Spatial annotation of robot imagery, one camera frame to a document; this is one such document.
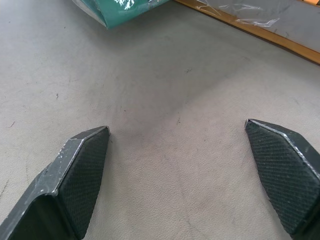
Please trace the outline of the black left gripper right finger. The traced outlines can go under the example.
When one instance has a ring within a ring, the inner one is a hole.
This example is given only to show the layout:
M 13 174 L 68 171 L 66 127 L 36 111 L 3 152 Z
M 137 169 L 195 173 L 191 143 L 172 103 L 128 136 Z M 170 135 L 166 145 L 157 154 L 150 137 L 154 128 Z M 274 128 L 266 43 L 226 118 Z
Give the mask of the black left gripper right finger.
M 320 240 L 320 153 L 298 132 L 248 119 L 260 182 L 292 240 Z

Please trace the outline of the wooden tray with plastic wrap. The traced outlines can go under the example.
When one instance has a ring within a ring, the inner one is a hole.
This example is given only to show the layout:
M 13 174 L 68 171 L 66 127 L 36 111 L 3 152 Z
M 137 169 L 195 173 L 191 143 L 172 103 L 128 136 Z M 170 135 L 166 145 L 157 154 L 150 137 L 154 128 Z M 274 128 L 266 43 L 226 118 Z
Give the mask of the wooden tray with plastic wrap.
M 176 0 L 320 65 L 320 0 Z

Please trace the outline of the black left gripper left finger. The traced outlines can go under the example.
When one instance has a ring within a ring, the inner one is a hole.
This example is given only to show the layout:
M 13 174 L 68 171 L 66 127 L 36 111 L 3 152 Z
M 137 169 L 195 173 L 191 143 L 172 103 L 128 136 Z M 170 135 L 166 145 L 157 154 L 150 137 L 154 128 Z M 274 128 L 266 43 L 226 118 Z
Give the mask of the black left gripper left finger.
M 101 187 L 107 126 L 71 137 L 0 224 L 0 240 L 83 240 Z

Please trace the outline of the teal plastic packet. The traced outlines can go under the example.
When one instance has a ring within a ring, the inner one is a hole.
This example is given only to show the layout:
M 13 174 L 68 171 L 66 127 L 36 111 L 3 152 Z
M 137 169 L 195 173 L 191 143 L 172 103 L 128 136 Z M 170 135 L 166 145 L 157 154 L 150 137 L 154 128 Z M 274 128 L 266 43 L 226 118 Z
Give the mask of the teal plastic packet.
M 130 21 L 171 0 L 72 0 L 107 29 Z

